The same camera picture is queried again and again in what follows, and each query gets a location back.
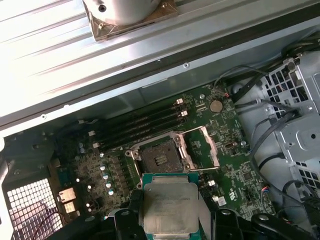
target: wire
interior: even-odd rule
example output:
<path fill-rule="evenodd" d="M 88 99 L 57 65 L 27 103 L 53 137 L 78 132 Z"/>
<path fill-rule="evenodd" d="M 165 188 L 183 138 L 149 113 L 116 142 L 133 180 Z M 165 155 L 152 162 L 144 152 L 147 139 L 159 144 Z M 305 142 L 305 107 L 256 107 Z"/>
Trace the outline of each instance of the wire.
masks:
<path fill-rule="evenodd" d="M 266 99 L 256 99 L 254 101 L 248 101 L 246 103 L 241 103 L 241 104 L 237 104 L 237 105 L 234 105 L 234 106 L 235 106 L 235 108 L 246 108 L 246 107 L 250 107 L 252 105 L 258 105 L 260 103 L 262 103 L 262 104 L 270 104 L 270 105 L 274 106 L 275 108 L 282 109 L 282 110 L 285 110 L 285 111 L 290 111 L 290 110 L 293 109 L 290 106 L 286 106 L 286 105 L 283 105 L 281 103 L 277 103 L 277 102 L 274 102 L 274 101 L 269 101 L 269 100 L 266 100 Z"/>
<path fill-rule="evenodd" d="M 278 57 L 268 65 L 259 68 L 261 71 L 272 72 L 283 65 L 284 60 L 287 58 L 295 58 L 299 54 L 309 51 L 319 51 L 320 50 L 320 32 L 315 32 L 310 36 L 300 40 L 299 42 L 291 43 L 284 47 L 281 51 L 281 57 Z M 234 103 L 239 101 L 244 95 L 246 95 L 253 87 L 256 85 L 264 75 L 257 74 L 251 78 L 245 86 L 243 86 L 237 93 L 232 96 Z"/>
<path fill-rule="evenodd" d="M 274 71 L 275 69 L 279 68 L 283 65 L 284 59 L 282 57 L 278 57 L 268 65 L 260 68 L 263 71 L 268 71 L 269 73 Z M 246 95 L 253 87 L 256 85 L 260 79 L 264 76 L 264 74 L 256 74 L 253 76 L 250 81 L 248 81 L 237 93 L 232 96 L 232 100 L 234 103 L 239 101 L 244 95 Z"/>
<path fill-rule="evenodd" d="M 263 160 L 260 165 L 259 165 L 259 170 L 262 169 L 262 167 L 267 163 L 269 162 L 270 160 L 272 159 L 284 159 L 285 158 L 285 155 L 282 153 L 282 152 L 279 152 L 279 153 L 276 153 L 274 155 L 271 155 L 269 157 L 267 157 L 265 160 Z"/>
<path fill-rule="evenodd" d="M 260 148 L 260 146 L 264 143 L 264 141 L 267 139 L 267 137 L 272 134 L 274 131 L 283 128 L 286 125 L 286 122 L 288 122 L 289 120 L 291 120 L 294 116 L 293 112 L 288 112 L 286 115 L 284 115 L 281 119 L 279 119 L 275 124 L 273 124 L 272 126 L 270 126 L 264 134 L 262 134 L 260 136 L 260 138 L 258 139 L 258 141 L 256 142 L 256 144 L 254 145 L 250 155 L 249 155 L 249 161 L 252 165 L 253 170 L 264 180 L 264 182 L 269 185 L 269 187 L 273 188 L 275 191 L 277 191 L 277 193 L 279 193 L 280 195 L 282 195 L 285 198 L 288 198 L 290 200 L 292 200 L 293 202 L 295 202 L 297 205 L 302 205 L 303 203 L 296 200 L 295 198 L 293 198 L 292 196 L 282 192 L 280 189 L 276 188 L 276 186 L 274 186 L 265 176 L 263 176 L 259 170 L 258 164 L 255 161 L 255 154 L 257 153 L 258 149 Z"/>
<path fill-rule="evenodd" d="M 218 82 L 219 82 L 223 77 L 225 77 L 226 75 L 230 74 L 230 73 L 233 72 L 234 70 L 243 69 L 243 68 L 245 68 L 245 69 L 250 69 L 250 70 L 255 71 L 255 72 L 257 72 L 257 73 L 260 73 L 260 74 L 262 74 L 262 75 L 269 75 L 268 72 L 263 71 L 263 70 L 260 70 L 260 69 L 258 69 L 258 68 L 252 67 L 252 66 L 248 66 L 248 65 L 238 65 L 238 66 L 235 66 L 235 67 L 233 67 L 233 68 L 225 71 L 224 73 L 222 73 L 222 74 L 217 78 L 217 80 L 215 80 L 215 82 L 214 82 L 214 84 L 213 84 L 213 87 L 217 87 Z"/>
<path fill-rule="evenodd" d="M 268 121 L 270 121 L 270 118 L 263 119 L 262 121 L 258 122 L 258 123 L 254 126 L 254 128 L 253 128 L 253 130 L 252 130 L 252 133 L 251 133 L 251 136 L 250 136 L 251 143 L 254 141 L 254 136 L 255 136 L 255 133 L 256 133 L 258 127 L 259 127 L 260 125 L 268 122 Z"/>
<path fill-rule="evenodd" d="M 276 216 L 279 218 L 280 215 L 285 211 L 285 210 L 288 210 L 288 209 L 297 209 L 297 208 L 301 208 L 302 206 L 286 206 L 282 209 L 280 209 L 277 213 L 276 213 Z"/>
<path fill-rule="evenodd" d="M 314 191 L 311 186 L 309 186 L 308 184 L 304 183 L 303 181 L 299 181 L 299 180 L 290 180 L 288 181 L 282 188 L 282 192 L 287 194 L 289 187 L 291 186 L 291 184 L 300 184 L 302 186 L 305 186 L 310 193 L 315 197 L 315 198 L 319 198 L 316 191 Z M 282 197 L 282 208 L 284 208 L 286 205 L 286 198 Z"/>
<path fill-rule="evenodd" d="M 261 205 L 262 205 L 262 208 L 263 208 L 263 211 L 267 214 L 268 211 L 266 209 L 266 206 L 265 206 L 265 203 L 264 203 L 264 193 L 268 193 L 269 191 L 261 191 L 261 195 L 260 195 L 260 198 L 261 198 Z"/>
<path fill-rule="evenodd" d="M 42 222 L 39 223 L 39 225 L 38 225 L 37 229 L 35 230 L 35 232 L 34 232 L 32 238 L 31 238 L 31 240 L 35 240 L 35 239 L 36 239 L 37 233 L 39 232 L 39 230 L 41 229 L 41 227 L 43 226 L 43 224 L 46 222 L 46 220 L 47 220 L 48 218 L 50 218 L 50 217 L 51 217 L 52 215 L 54 215 L 54 214 L 59 214 L 60 217 L 61 217 L 61 214 L 60 214 L 59 212 L 57 212 L 57 211 L 54 211 L 54 212 L 50 213 L 44 220 L 42 220 Z"/>

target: integrated circuit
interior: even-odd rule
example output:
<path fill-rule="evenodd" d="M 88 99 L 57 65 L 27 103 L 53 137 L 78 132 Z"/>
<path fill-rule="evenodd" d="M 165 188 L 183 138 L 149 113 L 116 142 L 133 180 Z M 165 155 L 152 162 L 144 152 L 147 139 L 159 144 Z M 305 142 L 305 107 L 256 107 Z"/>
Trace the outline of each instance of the integrated circuit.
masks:
<path fill-rule="evenodd" d="M 246 180 L 246 181 L 252 179 L 252 174 L 251 174 L 251 172 L 246 172 L 246 173 L 244 173 L 244 174 L 243 174 L 243 178 L 244 178 L 244 180 Z"/>
<path fill-rule="evenodd" d="M 170 139 L 140 152 L 148 173 L 178 173 L 183 171 L 176 144 Z"/>

